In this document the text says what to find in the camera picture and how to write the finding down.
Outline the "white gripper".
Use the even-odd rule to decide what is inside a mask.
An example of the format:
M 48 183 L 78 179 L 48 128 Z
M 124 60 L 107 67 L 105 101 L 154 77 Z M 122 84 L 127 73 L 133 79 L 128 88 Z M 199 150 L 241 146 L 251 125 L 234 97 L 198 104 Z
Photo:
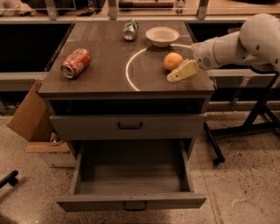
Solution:
M 210 70 L 218 67 L 214 57 L 214 43 L 216 38 L 191 44 L 194 59 L 184 60 L 177 68 L 167 75 L 169 82 L 182 81 L 195 75 L 199 69 Z

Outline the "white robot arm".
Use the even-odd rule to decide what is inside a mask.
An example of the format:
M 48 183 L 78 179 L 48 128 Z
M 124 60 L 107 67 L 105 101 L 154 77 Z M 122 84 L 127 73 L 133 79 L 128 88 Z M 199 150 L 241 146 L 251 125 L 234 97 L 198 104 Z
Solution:
M 193 59 L 184 60 L 167 75 L 177 82 L 195 75 L 199 69 L 225 65 L 272 65 L 280 71 L 280 20 L 270 14 L 256 14 L 239 31 L 191 44 Z

